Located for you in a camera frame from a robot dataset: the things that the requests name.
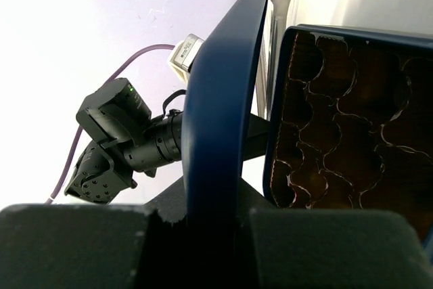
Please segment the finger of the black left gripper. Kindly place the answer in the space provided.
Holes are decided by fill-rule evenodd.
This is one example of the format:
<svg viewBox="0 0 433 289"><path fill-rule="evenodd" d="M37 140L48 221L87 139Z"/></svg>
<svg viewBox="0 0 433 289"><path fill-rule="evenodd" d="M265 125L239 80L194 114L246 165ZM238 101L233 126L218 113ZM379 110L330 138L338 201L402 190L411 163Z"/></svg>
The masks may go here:
<svg viewBox="0 0 433 289"><path fill-rule="evenodd" d="M267 151L270 122L250 114L248 132L244 144L243 160L264 156Z"/></svg>

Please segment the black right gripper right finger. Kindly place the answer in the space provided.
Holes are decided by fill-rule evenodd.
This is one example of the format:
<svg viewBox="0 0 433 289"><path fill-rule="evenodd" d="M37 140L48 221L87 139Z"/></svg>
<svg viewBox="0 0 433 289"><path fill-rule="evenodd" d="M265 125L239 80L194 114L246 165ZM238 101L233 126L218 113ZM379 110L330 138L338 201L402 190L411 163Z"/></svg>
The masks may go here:
<svg viewBox="0 0 433 289"><path fill-rule="evenodd" d="M252 210L259 288L431 288L432 266L400 215Z"/></svg>

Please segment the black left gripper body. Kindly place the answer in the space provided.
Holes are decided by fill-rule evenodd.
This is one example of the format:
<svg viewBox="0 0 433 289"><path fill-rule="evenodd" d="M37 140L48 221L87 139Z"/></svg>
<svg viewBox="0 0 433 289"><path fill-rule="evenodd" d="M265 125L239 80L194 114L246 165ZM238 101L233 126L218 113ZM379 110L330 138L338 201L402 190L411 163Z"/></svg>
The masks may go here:
<svg viewBox="0 0 433 289"><path fill-rule="evenodd" d="M181 160L181 125L183 112L170 110L167 117L159 116L138 140L123 150L128 165L138 173L155 176L156 170Z"/></svg>

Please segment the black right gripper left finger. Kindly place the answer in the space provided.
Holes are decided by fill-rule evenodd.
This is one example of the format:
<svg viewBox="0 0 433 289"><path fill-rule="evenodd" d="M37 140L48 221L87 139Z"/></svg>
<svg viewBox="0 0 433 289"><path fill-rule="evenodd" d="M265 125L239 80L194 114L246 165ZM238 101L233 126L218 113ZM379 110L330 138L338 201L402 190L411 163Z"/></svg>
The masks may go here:
<svg viewBox="0 0 433 289"><path fill-rule="evenodd" d="M144 206L1 211L2 288L134 288L155 214Z"/></svg>

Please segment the blue tin lid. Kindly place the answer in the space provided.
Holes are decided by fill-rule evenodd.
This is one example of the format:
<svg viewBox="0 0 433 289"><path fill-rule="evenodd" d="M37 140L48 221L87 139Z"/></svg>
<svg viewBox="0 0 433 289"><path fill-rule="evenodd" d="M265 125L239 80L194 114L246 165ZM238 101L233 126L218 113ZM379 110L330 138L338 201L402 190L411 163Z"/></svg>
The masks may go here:
<svg viewBox="0 0 433 289"><path fill-rule="evenodd" d="M193 61L181 127L187 215L232 223L268 0L237 0Z"/></svg>

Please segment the blue chocolate tin box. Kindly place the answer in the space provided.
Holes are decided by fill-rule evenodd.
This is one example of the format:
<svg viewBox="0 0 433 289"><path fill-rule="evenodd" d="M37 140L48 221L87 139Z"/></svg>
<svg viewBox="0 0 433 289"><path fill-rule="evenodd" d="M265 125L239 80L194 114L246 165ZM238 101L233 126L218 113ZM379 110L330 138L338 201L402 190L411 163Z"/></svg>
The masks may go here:
<svg viewBox="0 0 433 289"><path fill-rule="evenodd" d="M389 210L432 236L432 37L301 24L281 40L263 174L278 208Z"/></svg>

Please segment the metal serving tongs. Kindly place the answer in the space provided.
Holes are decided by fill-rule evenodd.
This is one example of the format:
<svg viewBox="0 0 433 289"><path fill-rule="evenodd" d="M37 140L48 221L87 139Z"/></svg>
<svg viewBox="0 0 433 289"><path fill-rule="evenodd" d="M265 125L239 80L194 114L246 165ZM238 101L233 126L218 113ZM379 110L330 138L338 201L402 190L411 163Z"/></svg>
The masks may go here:
<svg viewBox="0 0 433 289"><path fill-rule="evenodd" d="M275 92L281 41L287 28L288 10L292 0L268 0L270 15L269 50L261 45L256 75L256 103L258 115L269 119Z"/></svg>

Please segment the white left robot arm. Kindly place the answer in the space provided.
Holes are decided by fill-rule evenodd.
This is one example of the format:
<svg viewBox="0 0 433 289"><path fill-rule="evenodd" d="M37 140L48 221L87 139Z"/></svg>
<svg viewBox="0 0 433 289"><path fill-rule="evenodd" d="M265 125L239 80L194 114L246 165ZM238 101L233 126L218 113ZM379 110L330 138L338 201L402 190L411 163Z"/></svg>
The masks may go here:
<svg viewBox="0 0 433 289"><path fill-rule="evenodd" d="M1 211L2 288L260 288L250 226L265 200L245 181L232 243L224 230L197 234L186 220L183 182L145 205L114 205L135 171L181 157L182 113L152 118L124 78L87 96L77 113L91 142L67 193L89 205L19 204Z"/></svg>

